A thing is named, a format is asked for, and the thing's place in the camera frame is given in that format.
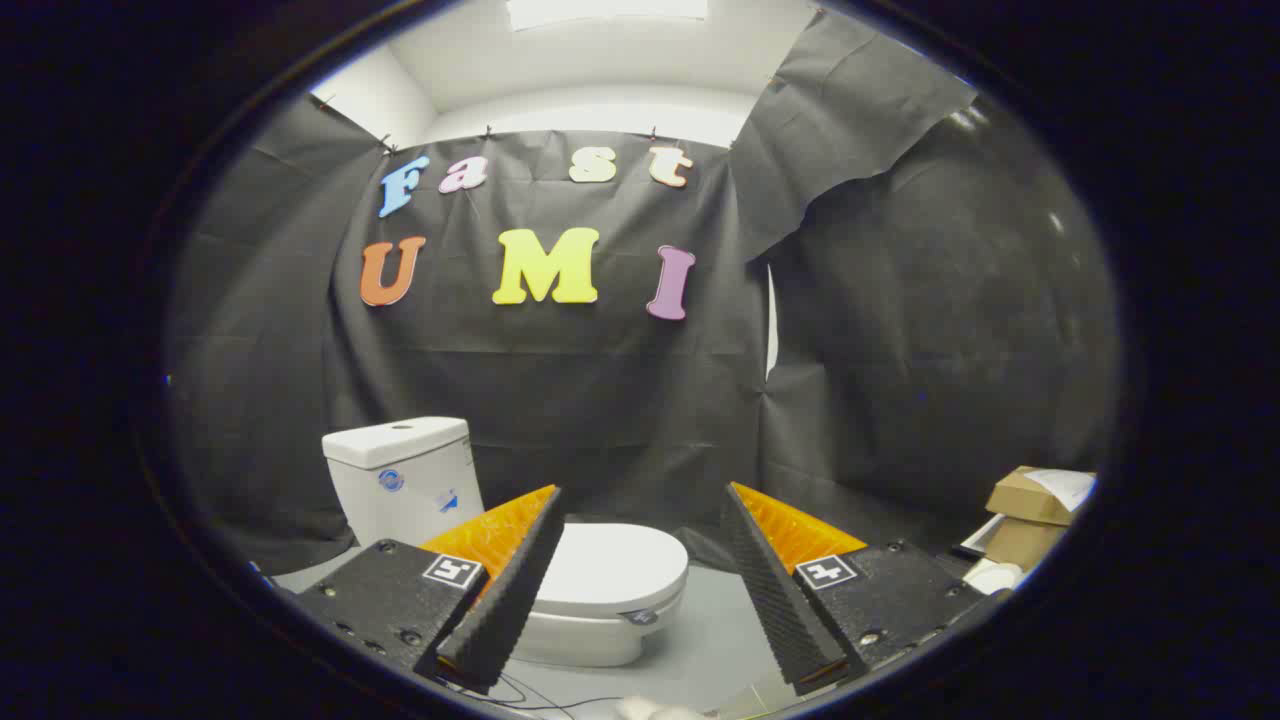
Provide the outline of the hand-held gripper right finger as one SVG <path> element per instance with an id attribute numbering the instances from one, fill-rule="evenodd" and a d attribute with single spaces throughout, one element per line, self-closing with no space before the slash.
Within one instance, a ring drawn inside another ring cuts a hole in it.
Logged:
<path id="1" fill-rule="evenodd" d="M 867 543 L 736 482 L 721 525 L 781 675 L 800 694 L 964 635 L 1010 596 L 978 589 L 902 539 Z"/>

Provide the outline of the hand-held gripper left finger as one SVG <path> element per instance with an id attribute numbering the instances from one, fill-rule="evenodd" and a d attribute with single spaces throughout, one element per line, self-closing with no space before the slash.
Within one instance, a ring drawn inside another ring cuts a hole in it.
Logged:
<path id="1" fill-rule="evenodd" d="M 485 694 L 498 683 L 564 529 L 544 486 L 422 543 L 384 538 L 297 596 L 352 648 Z"/>

